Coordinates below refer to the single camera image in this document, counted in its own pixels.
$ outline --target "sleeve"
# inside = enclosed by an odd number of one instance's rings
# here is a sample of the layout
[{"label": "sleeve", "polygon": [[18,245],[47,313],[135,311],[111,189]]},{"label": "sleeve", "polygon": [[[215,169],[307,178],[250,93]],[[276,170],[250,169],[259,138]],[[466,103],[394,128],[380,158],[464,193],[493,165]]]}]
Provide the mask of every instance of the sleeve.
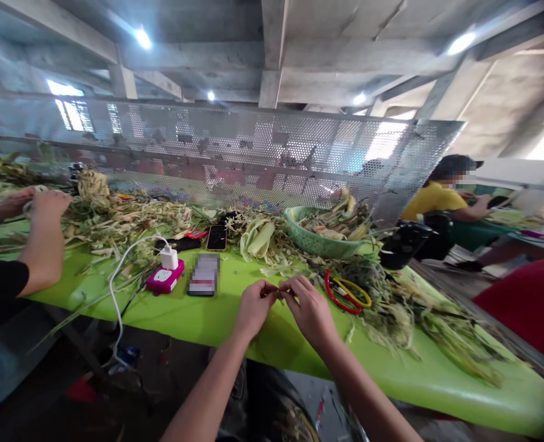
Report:
[{"label": "sleeve", "polygon": [[16,298],[28,282],[28,266],[20,261],[0,261],[0,300]]},{"label": "sleeve", "polygon": [[458,209],[464,209],[465,207],[468,207],[468,204],[458,193],[456,193],[454,190],[446,189],[446,191],[442,192],[438,198],[436,210],[455,211]]}]

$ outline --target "red chair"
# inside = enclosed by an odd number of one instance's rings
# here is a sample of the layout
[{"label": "red chair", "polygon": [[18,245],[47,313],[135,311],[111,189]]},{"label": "red chair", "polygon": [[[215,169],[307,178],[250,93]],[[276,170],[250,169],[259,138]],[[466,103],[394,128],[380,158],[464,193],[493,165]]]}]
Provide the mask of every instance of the red chair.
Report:
[{"label": "red chair", "polygon": [[510,273],[473,301],[544,354],[544,260]]}]

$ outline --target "perforated metal screen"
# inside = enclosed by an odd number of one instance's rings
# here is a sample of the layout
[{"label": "perforated metal screen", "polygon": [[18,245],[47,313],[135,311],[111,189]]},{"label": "perforated metal screen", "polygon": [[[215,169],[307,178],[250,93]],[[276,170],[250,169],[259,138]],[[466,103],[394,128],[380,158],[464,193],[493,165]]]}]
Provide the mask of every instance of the perforated metal screen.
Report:
[{"label": "perforated metal screen", "polygon": [[[329,208],[348,185],[392,225],[462,122],[403,121],[172,101],[0,93],[0,149],[81,161],[121,192],[210,206]],[[36,141],[54,145],[41,153]]]}]

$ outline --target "table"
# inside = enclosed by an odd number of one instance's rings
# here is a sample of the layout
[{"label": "table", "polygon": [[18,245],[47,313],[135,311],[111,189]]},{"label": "table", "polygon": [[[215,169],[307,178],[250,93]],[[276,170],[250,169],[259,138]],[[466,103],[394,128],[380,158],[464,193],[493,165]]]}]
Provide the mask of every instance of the table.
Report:
[{"label": "table", "polygon": [[496,238],[515,231],[517,229],[494,224],[487,220],[479,220],[472,223],[454,221],[450,238],[458,246],[474,252],[479,247],[488,245]]},{"label": "table", "polygon": [[542,238],[533,238],[531,236],[522,235],[518,232],[509,233],[507,236],[513,239],[517,239],[518,241],[525,242],[526,244],[530,244],[532,246],[536,246],[536,247],[540,247],[541,249],[544,249],[544,239]]},{"label": "table", "polygon": [[[25,223],[14,223],[5,227],[8,228],[25,231],[28,227]],[[185,260],[187,270],[174,291],[159,297],[141,292],[129,307],[124,323],[193,343],[218,346],[231,332],[241,292],[262,277],[260,265],[245,263],[240,255],[232,252],[223,253],[217,295],[195,298],[185,294],[195,251],[186,251],[179,256]],[[68,250],[59,284],[31,295],[29,299],[74,310],[84,300],[107,293],[107,278],[114,270],[112,263],[103,262],[98,272],[91,276],[77,275],[92,258],[82,247]],[[406,277],[412,274],[409,268],[403,271]],[[280,278],[270,280],[276,284]],[[419,277],[418,284],[442,297]],[[121,308],[129,296],[130,293],[117,294]],[[330,306],[337,329],[345,337],[352,326],[352,317],[332,303]],[[92,306],[85,314],[104,320],[116,319],[110,297]],[[350,348],[388,396],[486,427],[533,437],[544,433],[544,380],[524,364],[495,362],[494,366],[505,377],[503,387],[497,389],[465,374],[421,332],[414,338],[414,346],[423,358],[420,362],[405,352],[392,354],[372,343],[363,327],[353,323],[356,331]],[[322,360],[299,332],[288,307],[280,303],[272,308],[261,332],[249,346],[247,357],[279,368],[330,378]]]}]

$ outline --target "green basket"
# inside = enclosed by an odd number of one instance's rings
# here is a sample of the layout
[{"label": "green basket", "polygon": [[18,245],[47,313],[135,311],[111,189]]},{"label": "green basket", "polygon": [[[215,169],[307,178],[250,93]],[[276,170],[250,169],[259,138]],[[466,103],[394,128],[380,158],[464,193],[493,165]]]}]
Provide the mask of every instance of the green basket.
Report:
[{"label": "green basket", "polygon": [[366,244],[368,241],[340,241],[339,239],[326,238],[297,224],[297,221],[305,218],[307,215],[321,215],[326,212],[328,210],[304,206],[286,209],[284,217],[287,221],[289,236],[297,243],[301,250],[311,255],[333,259],[347,259],[354,256],[360,246]]}]

